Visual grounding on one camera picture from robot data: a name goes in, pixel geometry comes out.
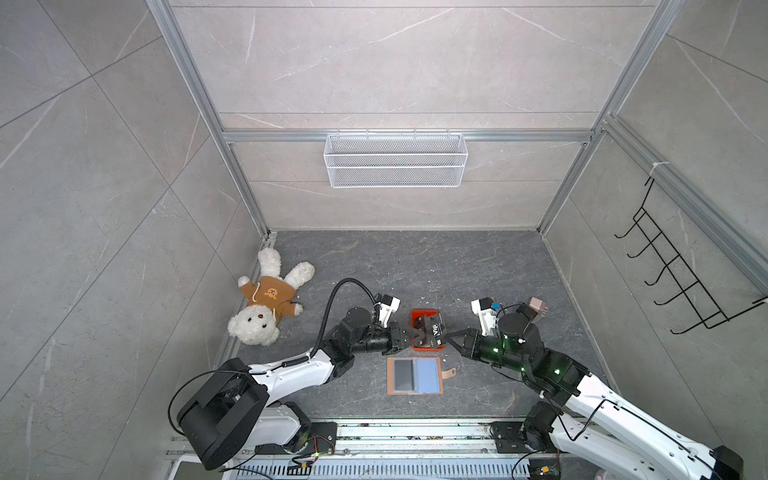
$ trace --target black wall hook rack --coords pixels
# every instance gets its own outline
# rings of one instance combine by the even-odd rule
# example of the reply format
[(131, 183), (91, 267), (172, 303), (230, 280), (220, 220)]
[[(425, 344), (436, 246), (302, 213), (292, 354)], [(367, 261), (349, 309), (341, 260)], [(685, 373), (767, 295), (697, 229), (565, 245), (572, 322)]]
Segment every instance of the black wall hook rack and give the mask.
[[(696, 312), (696, 315), (699, 317), (699, 322), (698, 323), (695, 323), (692, 326), (689, 326), (685, 330), (682, 330), (680, 332), (675, 332), (674, 330), (670, 329), (670, 332), (672, 332), (675, 335), (680, 335), (682, 333), (691, 331), (692, 329), (696, 328), (699, 325), (704, 325), (704, 327), (707, 328), (707, 329), (713, 329), (713, 328), (715, 328), (718, 325), (722, 325), (725, 322), (729, 322), (732, 319), (735, 319), (736, 317), (738, 317), (739, 315), (743, 315), (744, 313), (747, 313), (750, 310), (754, 310), (758, 306), (761, 306), (761, 305), (765, 304), (764, 300), (768, 299), (768, 296), (764, 296), (761, 299), (755, 300), (754, 302), (752, 302), (752, 306), (750, 306), (749, 308), (746, 308), (746, 309), (738, 312), (735, 315), (732, 315), (732, 316), (726, 315), (725, 312), (723, 311), (722, 307), (720, 307), (720, 304), (717, 303), (717, 301), (712, 297), (712, 295), (710, 294), (710, 291), (707, 290), (707, 288), (704, 286), (703, 283), (701, 283), (701, 279), (699, 279), (699, 276), (696, 275), (696, 272), (694, 272), (694, 270), (690, 267), (690, 265), (688, 265), (688, 262), (685, 260), (685, 258), (682, 255), (680, 255), (680, 252), (677, 250), (677, 247), (674, 246), (674, 243), (672, 243), (670, 241), (669, 237), (667, 237), (667, 235), (664, 233), (664, 231), (659, 227), (658, 223), (656, 223), (656, 220), (654, 220), (654, 218), (648, 213), (648, 211), (645, 210), (645, 201), (648, 199), (648, 194), (650, 193), (650, 189), (654, 185), (654, 179), (649, 177), (648, 180), (646, 180), (645, 185), (648, 186), (648, 189), (645, 192), (645, 197), (643, 198), (643, 203), (640, 205), (640, 208), (637, 210), (635, 215), (632, 216), (632, 220), (634, 221), (632, 223), (632, 226), (629, 228), (629, 230), (627, 230), (627, 232), (624, 235), (614, 235), (614, 237), (616, 237), (616, 238), (624, 238), (627, 235), (629, 235), (629, 233), (635, 227), (637, 227), (638, 230), (645, 237), (645, 240), (648, 241), (648, 243), (645, 245), (645, 247), (643, 247), (642, 250), (640, 250), (639, 253), (637, 253), (636, 255), (630, 255), (628, 253), (627, 257), (637, 258), (640, 255), (642, 255), (643, 252), (645, 252), (645, 250), (648, 250), (648, 247), (650, 247), (650, 248), (653, 249), (654, 252), (656, 252), (658, 257), (661, 259), (661, 262), (664, 264), (664, 266), (661, 268), (661, 271), (659, 272), (659, 275), (656, 277), (656, 280), (654, 280), (653, 282), (650, 282), (650, 283), (648, 283), (647, 280), (644, 280), (645, 284), (648, 285), (648, 286), (656, 285), (656, 283), (658, 283), (658, 281), (661, 279), (661, 276), (664, 275), (664, 271), (666, 270), (667, 272), (670, 273), (670, 275), (672, 276), (672, 279), (675, 281), (675, 283), (677, 284), (677, 287), (680, 289), (680, 292), (675, 294), (672, 298), (670, 298), (666, 302), (658, 303), (656, 300), (654, 300), (654, 303), (657, 304), (657, 305), (667, 305), (669, 302), (671, 302), (672, 300), (675, 300), (676, 298), (678, 298), (679, 296), (682, 295), (682, 296), (685, 296), (685, 299), (688, 301), (688, 303), (690, 304), (691, 308), (694, 309), (694, 312)], [(654, 227), (656, 227), (656, 229), (659, 231), (659, 233), (657, 233), (653, 238), (651, 238), (648, 235), (648, 232), (643, 230), (643, 226), (640, 225), (640, 220), (642, 220), (643, 218), (647, 218), (654, 225)], [(661, 256), (661, 253), (659, 252), (659, 250), (656, 248), (656, 245), (654, 245), (654, 242), (656, 240), (658, 240), (660, 237), (663, 237), (667, 241), (667, 243), (669, 243), (669, 245), (672, 247), (672, 250), (674, 250), (674, 252), (675, 252), (674, 257), (672, 257), (671, 260), (668, 260), (668, 261), (665, 260), (664, 257)], [(680, 261), (683, 262), (685, 267), (688, 269), (688, 271), (690, 272), (690, 274), (694, 278), (694, 282), (692, 284), (688, 285), (688, 286), (685, 286), (685, 287), (683, 287), (683, 285), (680, 283), (680, 281), (677, 278), (677, 276), (675, 276), (674, 272), (670, 268), (670, 265), (675, 260), (678, 260), (678, 259), (680, 259)], [(714, 306), (717, 308), (717, 311), (715, 313), (713, 313), (712, 315), (709, 315), (707, 318), (704, 318), (701, 315), (701, 313), (699, 312), (698, 308), (696, 308), (696, 305), (694, 305), (694, 302), (688, 296), (688, 290), (690, 290), (692, 287), (694, 287), (696, 285), (700, 285), (701, 286), (702, 290), (704, 290), (704, 292), (707, 294), (707, 296), (710, 298), (710, 300), (712, 300), (712, 303), (714, 304)], [(707, 321), (708, 320), (713, 319), (713, 318), (715, 318), (718, 315), (721, 315), (723, 317), (723, 319), (721, 319), (720, 321), (718, 321), (714, 325), (707, 325)]]

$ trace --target black cable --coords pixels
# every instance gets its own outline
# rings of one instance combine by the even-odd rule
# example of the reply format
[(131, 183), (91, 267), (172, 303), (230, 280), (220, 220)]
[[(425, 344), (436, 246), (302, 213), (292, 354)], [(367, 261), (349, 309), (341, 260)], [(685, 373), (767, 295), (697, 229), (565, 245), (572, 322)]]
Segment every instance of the black cable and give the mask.
[[(545, 396), (545, 398), (547, 399), (547, 401), (549, 402), (549, 404), (550, 404), (550, 405), (552, 405), (552, 408), (556, 408), (556, 407), (554, 407), (554, 404), (553, 404), (553, 403), (552, 403), (552, 401), (549, 399), (549, 397)], [(591, 420), (592, 420), (592, 417), (594, 417), (594, 414), (598, 412), (598, 410), (600, 409), (600, 407), (601, 407), (601, 406), (603, 405), (603, 403), (605, 403), (605, 402), (608, 402), (608, 403), (610, 403), (610, 404), (613, 404), (614, 406), (617, 406), (617, 407), (619, 407), (620, 409), (624, 410), (625, 412), (629, 413), (630, 415), (632, 415), (632, 416), (633, 416), (633, 417), (635, 417), (636, 419), (639, 419), (639, 420), (642, 420), (643, 422), (646, 422), (648, 425), (652, 426), (652, 427), (653, 427), (653, 428), (654, 428), (654, 429), (655, 429), (657, 432), (659, 432), (661, 435), (664, 435), (664, 436), (665, 436), (665, 437), (667, 437), (669, 440), (671, 440), (672, 442), (674, 442), (674, 443), (675, 443), (675, 444), (676, 444), (678, 447), (680, 447), (681, 449), (683, 449), (685, 452), (687, 452), (688, 454), (691, 454), (691, 451), (690, 451), (688, 448), (686, 448), (686, 446), (685, 446), (685, 445), (683, 445), (682, 443), (678, 442), (678, 441), (677, 441), (677, 440), (676, 440), (676, 439), (675, 439), (675, 438), (674, 438), (672, 435), (670, 435), (670, 434), (666, 433), (664, 430), (660, 429), (659, 427), (657, 427), (657, 426), (656, 426), (656, 425), (654, 425), (653, 423), (651, 423), (651, 422), (649, 422), (648, 420), (644, 419), (643, 417), (641, 417), (641, 416), (640, 416), (640, 415), (638, 415), (637, 413), (635, 413), (635, 412), (633, 412), (633, 411), (629, 410), (629, 409), (628, 409), (628, 408), (626, 408), (626, 407), (623, 407), (623, 406), (619, 406), (619, 405), (618, 405), (616, 402), (614, 402), (614, 401), (612, 401), (612, 400), (609, 400), (609, 399), (602, 399), (602, 400), (600, 401), (600, 403), (598, 403), (598, 406), (597, 406), (597, 408), (595, 408), (595, 409), (592, 411), (592, 414), (591, 414), (591, 415), (589, 415), (589, 418), (587, 419), (586, 423), (584, 424), (584, 427), (581, 429), (581, 431), (579, 431), (579, 433), (577, 433), (577, 434), (576, 434), (576, 436), (575, 436), (574, 438), (571, 438), (571, 436), (568, 434), (568, 429), (566, 429), (566, 428), (565, 428), (565, 423), (563, 422), (563, 418), (560, 416), (560, 414), (558, 414), (558, 420), (560, 420), (560, 425), (562, 425), (562, 426), (563, 426), (563, 431), (565, 432), (565, 435), (567, 435), (567, 436), (568, 436), (568, 439), (570, 439), (572, 442), (575, 442), (575, 441), (576, 441), (576, 439), (579, 437), (579, 435), (581, 435), (582, 433), (584, 433), (584, 431), (587, 429), (587, 427), (588, 427), (588, 425), (589, 425), (589, 422), (591, 422)], [(719, 473), (715, 472), (715, 469), (714, 469), (714, 468), (712, 468), (712, 467), (710, 466), (710, 464), (706, 463), (704, 460), (702, 460), (701, 458), (699, 458), (699, 455), (694, 455), (694, 458), (695, 458), (696, 460), (698, 460), (699, 462), (703, 463), (703, 464), (704, 464), (704, 466), (706, 466), (706, 467), (707, 467), (709, 470), (711, 470), (711, 471), (712, 471), (712, 473), (714, 473), (715, 475), (717, 475), (717, 477), (718, 477), (720, 480), (723, 480), (723, 477), (721, 477)]]
[[(554, 406), (554, 403), (552, 403), (552, 401), (549, 399), (549, 397), (548, 397), (548, 396), (545, 396), (544, 398), (546, 398), (546, 399), (547, 399), (547, 402), (549, 402), (549, 404), (552, 406), (552, 408), (553, 408), (553, 409), (559, 410), (559, 409), (558, 409), (556, 406)], [(595, 414), (595, 413), (597, 413), (597, 412), (598, 412), (598, 410), (600, 409), (600, 407), (601, 407), (601, 406), (602, 406), (604, 403), (606, 403), (606, 402), (608, 402), (608, 403), (613, 403), (614, 405), (616, 405), (616, 403), (612, 402), (612, 401), (611, 401), (611, 400), (609, 400), (609, 399), (602, 399), (602, 400), (600, 401), (600, 403), (598, 403), (598, 406), (597, 406), (597, 407), (595, 407), (595, 409), (594, 409), (594, 410), (592, 410), (592, 413), (589, 415), (589, 418), (588, 418), (588, 419), (587, 419), (587, 421), (584, 423), (584, 427), (583, 427), (581, 430), (579, 430), (579, 432), (576, 434), (576, 436), (575, 436), (574, 438), (571, 438), (571, 435), (568, 433), (568, 429), (566, 429), (566, 428), (565, 428), (565, 423), (563, 422), (563, 418), (562, 418), (562, 417), (560, 416), (560, 414), (558, 413), (558, 420), (560, 420), (560, 425), (562, 425), (562, 426), (563, 426), (563, 431), (565, 432), (565, 435), (567, 435), (567, 436), (568, 436), (568, 439), (569, 439), (569, 440), (571, 440), (572, 442), (575, 442), (575, 441), (576, 441), (576, 439), (578, 439), (578, 438), (579, 438), (579, 436), (580, 436), (582, 433), (584, 433), (584, 431), (587, 429), (587, 427), (589, 426), (589, 422), (591, 422), (591, 421), (592, 421), (592, 417), (594, 417), (594, 414)]]
[(534, 450), (533, 452), (526, 453), (522, 457), (518, 458), (518, 461), (515, 463), (515, 466), (512, 467), (512, 478), (515, 477), (515, 469), (518, 467), (518, 465), (520, 465), (520, 462), (522, 462), (525, 457), (529, 455), (533, 455), (535, 453), (541, 453), (541, 452), (543, 452), (543, 450)]
[(228, 472), (228, 471), (230, 471), (230, 470), (244, 470), (244, 468), (240, 468), (240, 467), (242, 467), (243, 465), (245, 465), (245, 464), (247, 464), (248, 462), (250, 462), (250, 461), (253, 459), (253, 457), (255, 457), (256, 455), (259, 455), (259, 452), (261, 452), (261, 449), (263, 449), (263, 448), (264, 448), (264, 445), (259, 445), (259, 448), (258, 448), (258, 449), (254, 449), (254, 450), (253, 450), (253, 455), (251, 455), (250, 457), (248, 457), (248, 459), (247, 459), (247, 460), (244, 460), (244, 461), (242, 461), (242, 462), (238, 463), (238, 464), (237, 464), (237, 465), (235, 465), (234, 467), (229, 467), (229, 468), (222, 468), (221, 470), (219, 470), (219, 473)]
[(170, 427), (171, 427), (171, 428), (172, 428), (172, 429), (173, 429), (173, 430), (174, 430), (176, 433), (178, 433), (179, 435), (182, 435), (182, 436), (186, 437), (186, 435), (184, 434), (184, 432), (182, 432), (181, 430), (179, 430), (178, 428), (176, 428), (176, 425), (174, 424), (174, 420), (173, 420), (173, 419), (171, 418), (171, 416), (170, 416), (170, 406), (172, 406), (172, 405), (174, 404), (174, 400), (175, 400), (175, 399), (176, 399), (176, 397), (179, 395), (179, 393), (181, 393), (181, 390), (183, 390), (185, 386), (187, 386), (187, 385), (189, 385), (190, 383), (192, 383), (192, 382), (193, 382), (193, 380), (197, 380), (197, 379), (199, 379), (199, 378), (200, 378), (201, 376), (203, 376), (203, 375), (208, 375), (209, 373), (216, 373), (216, 372), (222, 372), (222, 373), (237, 373), (237, 374), (239, 374), (239, 375), (249, 375), (249, 373), (248, 373), (248, 372), (238, 372), (237, 370), (208, 370), (207, 372), (202, 372), (201, 374), (199, 374), (199, 375), (195, 375), (195, 376), (194, 376), (194, 377), (192, 377), (191, 379), (187, 380), (187, 383), (184, 383), (184, 384), (183, 384), (181, 387), (179, 387), (179, 389), (176, 391), (176, 393), (174, 393), (174, 396), (172, 396), (172, 397), (170, 398), (170, 402), (168, 402), (168, 423), (170, 423)]
[(331, 306), (333, 305), (333, 298), (336, 296), (336, 292), (339, 291), (339, 288), (344, 283), (349, 283), (349, 282), (355, 283), (360, 288), (365, 290), (366, 295), (368, 295), (368, 298), (371, 299), (371, 303), (373, 303), (374, 305), (376, 304), (376, 299), (373, 298), (373, 294), (371, 293), (370, 290), (368, 290), (367, 286), (363, 285), (363, 283), (360, 280), (355, 278), (349, 278), (349, 277), (339, 280), (339, 282), (333, 287), (333, 290), (331, 290), (331, 295), (328, 297), (328, 303), (326, 304), (326, 311), (323, 314), (323, 322), (320, 324), (320, 331), (317, 333), (317, 340), (315, 340), (315, 346), (312, 348), (312, 351), (310, 352), (310, 356), (307, 357), (307, 361), (309, 361), (309, 359), (314, 357), (315, 353), (317, 353), (317, 350), (320, 349), (320, 343), (323, 341), (323, 335), (325, 335), (326, 333), (326, 324), (328, 323), (328, 315), (330, 315), (331, 313)]
[(507, 308), (512, 308), (513, 306), (520, 306), (520, 305), (522, 305), (522, 303), (515, 303), (514, 305), (507, 305), (507, 306), (503, 306), (501, 309), (499, 309), (499, 312), (503, 312), (503, 311), (505, 311)]
[[(669, 440), (671, 440), (671, 441), (673, 441), (673, 442), (677, 443), (677, 446), (678, 446), (678, 447), (682, 448), (683, 450), (685, 450), (685, 451), (686, 451), (686, 452), (688, 452), (689, 454), (691, 453), (691, 451), (690, 451), (689, 449), (686, 449), (686, 448), (685, 448), (685, 445), (683, 445), (682, 443), (680, 443), (680, 442), (678, 442), (677, 440), (675, 440), (675, 439), (672, 437), (672, 435), (670, 435), (670, 434), (666, 433), (664, 430), (660, 429), (659, 427), (657, 427), (657, 426), (656, 426), (656, 425), (654, 425), (653, 423), (651, 423), (651, 422), (648, 422), (646, 419), (644, 419), (643, 417), (639, 416), (637, 413), (635, 413), (635, 412), (632, 412), (631, 410), (629, 410), (629, 409), (627, 409), (627, 408), (625, 408), (625, 407), (619, 407), (619, 408), (621, 408), (621, 409), (622, 409), (622, 410), (624, 410), (625, 412), (629, 413), (630, 415), (633, 415), (634, 417), (636, 417), (636, 418), (638, 418), (638, 419), (642, 420), (643, 422), (646, 422), (648, 425), (650, 425), (650, 426), (654, 427), (654, 429), (656, 429), (656, 430), (657, 430), (657, 431), (658, 431), (658, 432), (659, 432), (661, 435), (664, 435), (664, 436), (665, 436), (665, 437), (667, 437)], [(705, 466), (706, 466), (706, 467), (707, 467), (709, 470), (711, 470), (711, 471), (712, 471), (712, 473), (714, 473), (715, 475), (717, 475), (717, 477), (718, 477), (720, 480), (723, 480), (723, 477), (721, 477), (719, 473), (715, 472), (715, 469), (714, 469), (714, 468), (712, 468), (712, 467), (710, 467), (710, 464), (706, 463), (704, 460), (702, 460), (701, 458), (699, 458), (699, 455), (694, 455), (694, 458), (695, 458), (696, 460), (698, 460), (699, 462), (703, 463), (703, 464), (704, 464), (704, 465), (705, 465)]]
[(512, 378), (512, 377), (510, 377), (510, 376), (509, 376), (509, 375), (507, 375), (506, 373), (503, 373), (503, 372), (499, 372), (497, 369), (495, 369), (495, 368), (493, 368), (493, 367), (494, 367), (494, 366), (493, 366), (493, 365), (491, 365), (491, 370), (493, 370), (493, 371), (494, 371), (494, 372), (496, 372), (497, 374), (499, 374), (499, 375), (501, 375), (501, 376), (505, 376), (505, 377), (507, 377), (507, 378), (508, 378), (508, 379), (510, 379), (510, 380), (515, 380), (516, 382), (525, 383), (525, 382), (523, 382), (522, 380), (518, 380), (518, 379), (515, 379), (515, 378)]

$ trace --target red wire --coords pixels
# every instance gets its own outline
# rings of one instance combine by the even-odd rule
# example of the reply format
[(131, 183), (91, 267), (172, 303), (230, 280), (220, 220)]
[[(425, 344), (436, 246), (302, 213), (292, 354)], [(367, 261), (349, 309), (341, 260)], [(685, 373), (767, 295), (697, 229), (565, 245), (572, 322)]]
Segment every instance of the red wire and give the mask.
[(322, 435), (312, 435), (312, 437), (315, 439), (315, 453), (319, 453), (319, 450), (317, 449), (317, 439), (318, 438), (323, 439), (326, 442), (328, 442), (333, 447), (333, 453), (336, 453), (336, 444), (335, 443), (331, 442), (330, 440), (328, 440), (327, 438), (325, 438)]

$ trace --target vent grille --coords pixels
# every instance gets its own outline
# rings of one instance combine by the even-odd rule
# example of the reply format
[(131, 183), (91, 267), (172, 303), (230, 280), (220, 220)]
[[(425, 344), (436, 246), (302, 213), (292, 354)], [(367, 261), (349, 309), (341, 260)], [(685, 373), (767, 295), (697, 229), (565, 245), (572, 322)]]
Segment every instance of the vent grille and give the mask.
[(371, 480), (402, 478), (528, 478), (528, 459), (520, 462), (512, 474), (517, 458), (321, 458), (312, 468), (290, 471), (290, 460), (252, 460), (240, 470), (237, 478), (264, 478), (266, 473), (275, 480), (317, 478), (342, 480), (360, 478)]

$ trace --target brown hoodie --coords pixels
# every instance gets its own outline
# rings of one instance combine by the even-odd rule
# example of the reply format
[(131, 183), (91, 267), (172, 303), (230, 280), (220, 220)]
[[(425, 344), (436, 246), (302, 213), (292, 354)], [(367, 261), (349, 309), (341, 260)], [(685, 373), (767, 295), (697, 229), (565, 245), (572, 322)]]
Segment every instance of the brown hoodie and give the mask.
[(295, 289), (273, 276), (262, 276), (256, 285), (248, 282), (240, 288), (248, 299), (248, 306), (264, 305), (275, 312), (275, 324), (282, 316), (295, 316), (296, 306), (290, 301), (296, 295)]

